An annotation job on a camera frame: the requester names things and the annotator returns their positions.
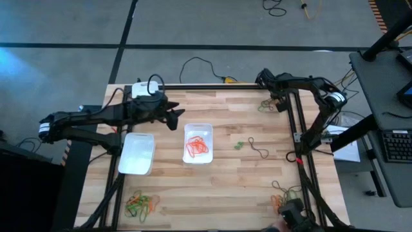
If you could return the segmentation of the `white plastic basket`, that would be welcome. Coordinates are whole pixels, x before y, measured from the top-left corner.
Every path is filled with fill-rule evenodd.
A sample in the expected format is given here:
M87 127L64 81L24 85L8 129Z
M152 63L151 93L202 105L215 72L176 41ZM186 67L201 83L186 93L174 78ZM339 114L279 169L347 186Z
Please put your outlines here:
M184 126L183 161L186 164L210 164L213 160L213 130L211 124L186 124ZM186 148L191 137L202 137L209 148L208 153L196 155L192 158Z
M155 138L148 133L128 133L118 164L118 171L126 175L149 175L155 155Z
M134 83L132 85L131 96L136 98L139 96L150 96L159 90L156 81Z

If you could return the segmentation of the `black desk device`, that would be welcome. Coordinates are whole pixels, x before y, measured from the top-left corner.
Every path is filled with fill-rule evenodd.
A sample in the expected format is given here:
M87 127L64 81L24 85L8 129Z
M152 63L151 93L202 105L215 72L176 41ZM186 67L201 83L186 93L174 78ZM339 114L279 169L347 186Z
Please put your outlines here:
M397 60L401 63L402 66L412 72L412 49L400 52L397 55Z

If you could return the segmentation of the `blue-screen tablet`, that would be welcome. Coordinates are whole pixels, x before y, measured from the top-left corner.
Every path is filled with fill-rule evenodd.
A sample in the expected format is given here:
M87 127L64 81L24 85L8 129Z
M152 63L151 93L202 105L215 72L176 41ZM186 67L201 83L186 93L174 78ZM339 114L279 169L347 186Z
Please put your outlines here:
M396 96L401 104L412 109L412 81L399 90Z

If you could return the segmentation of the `white paper sheet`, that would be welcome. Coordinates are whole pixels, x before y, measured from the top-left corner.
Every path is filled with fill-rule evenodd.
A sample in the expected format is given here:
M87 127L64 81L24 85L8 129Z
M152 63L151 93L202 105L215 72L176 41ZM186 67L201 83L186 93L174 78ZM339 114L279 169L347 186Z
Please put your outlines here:
M326 131L331 135L340 135L347 129L348 128L341 127L341 126L329 125L326 128ZM353 141L349 143L348 145L346 145L345 147L337 151L333 151L332 153L333 153L335 160L349 161L349 162L360 162L361 161L357 141Z

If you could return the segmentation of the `black diagonal pole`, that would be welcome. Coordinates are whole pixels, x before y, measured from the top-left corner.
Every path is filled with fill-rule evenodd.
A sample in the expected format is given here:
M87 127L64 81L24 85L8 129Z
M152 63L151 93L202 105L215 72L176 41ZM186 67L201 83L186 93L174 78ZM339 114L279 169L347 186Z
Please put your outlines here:
M400 34L412 26L412 10L402 16L377 42L361 54L365 61L374 61L377 54L385 49Z

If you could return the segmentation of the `grey desk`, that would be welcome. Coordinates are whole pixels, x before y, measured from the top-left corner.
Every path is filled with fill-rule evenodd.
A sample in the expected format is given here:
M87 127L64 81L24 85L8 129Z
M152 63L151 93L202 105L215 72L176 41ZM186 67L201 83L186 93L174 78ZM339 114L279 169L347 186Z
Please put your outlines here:
M401 104L397 92L412 81L412 73L396 59L397 52L381 52L374 61L365 61L359 52L349 54L377 129L368 132L379 168L394 204L412 208L412 163L386 162L380 131L412 131L412 110Z

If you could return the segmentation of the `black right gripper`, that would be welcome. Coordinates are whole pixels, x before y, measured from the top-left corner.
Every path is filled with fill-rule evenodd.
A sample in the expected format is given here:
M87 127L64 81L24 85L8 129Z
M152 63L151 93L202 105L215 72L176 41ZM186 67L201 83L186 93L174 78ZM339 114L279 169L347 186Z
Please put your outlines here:
M276 106L279 113L284 112L288 109L288 101L284 97L285 91L283 89L279 89L276 86L276 82L279 81L284 74L285 73L274 75L268 68L264 68L258 73L255 79L255 83L260 88L267 89L272 97L281 97L278 98L281 101L281 104L278 104Z

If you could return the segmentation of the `black cabinet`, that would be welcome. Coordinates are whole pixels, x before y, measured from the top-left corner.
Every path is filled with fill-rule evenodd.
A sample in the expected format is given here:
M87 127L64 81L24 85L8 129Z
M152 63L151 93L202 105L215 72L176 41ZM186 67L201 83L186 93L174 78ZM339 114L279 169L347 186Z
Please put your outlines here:
M0 232L50 232L64 168L0 141Z

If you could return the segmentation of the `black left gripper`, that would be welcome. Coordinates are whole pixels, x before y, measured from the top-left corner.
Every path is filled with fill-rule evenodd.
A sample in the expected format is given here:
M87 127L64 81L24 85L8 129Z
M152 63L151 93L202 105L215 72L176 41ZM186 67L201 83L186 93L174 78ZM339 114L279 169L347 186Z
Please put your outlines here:
M178 118L185 110L171 110L179 106L180 103L168 100L168 97L160 92L156 92L154 95L130 98L130 124L159 121L164 124L166 123L171 131L176 130Z

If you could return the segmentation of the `dark brown rubber band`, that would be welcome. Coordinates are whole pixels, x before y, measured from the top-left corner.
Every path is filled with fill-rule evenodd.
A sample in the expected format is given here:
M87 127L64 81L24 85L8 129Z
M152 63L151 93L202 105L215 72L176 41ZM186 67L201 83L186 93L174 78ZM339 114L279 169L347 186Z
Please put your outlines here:
M293 187L283 188L283 187L281 187L280 183L277 180L272 181L272 187L275 188L275 189L278 189L279 191L281 191L283 193L282 194L283 198L288 198L289 195L290 195L289 192L293 188Z
M269 156L269 151L267 149L255 147L253 137L249 137L248 142L250 144L251 149L258 152L262 159L266 159Z

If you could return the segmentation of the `black keyboard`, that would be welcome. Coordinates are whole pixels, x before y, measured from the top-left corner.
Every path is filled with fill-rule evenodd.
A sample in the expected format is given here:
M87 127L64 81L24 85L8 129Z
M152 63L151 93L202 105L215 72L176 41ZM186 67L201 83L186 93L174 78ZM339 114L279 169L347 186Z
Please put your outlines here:
M412 163L412 131L380 131L386 162Z

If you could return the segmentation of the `dark desk leg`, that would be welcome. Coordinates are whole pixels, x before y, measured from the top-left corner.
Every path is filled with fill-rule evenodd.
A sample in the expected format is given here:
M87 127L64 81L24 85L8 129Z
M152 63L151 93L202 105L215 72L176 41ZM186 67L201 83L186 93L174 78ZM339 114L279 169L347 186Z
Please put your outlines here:
M371 114L360 122L356 123L354 126L351 126L344 132L338 134L336 138L333 139L332 143L330 144L331 151L335 152L348 144L356 141L357 139L366 135L369 131L376 130L377 123L374 116Z

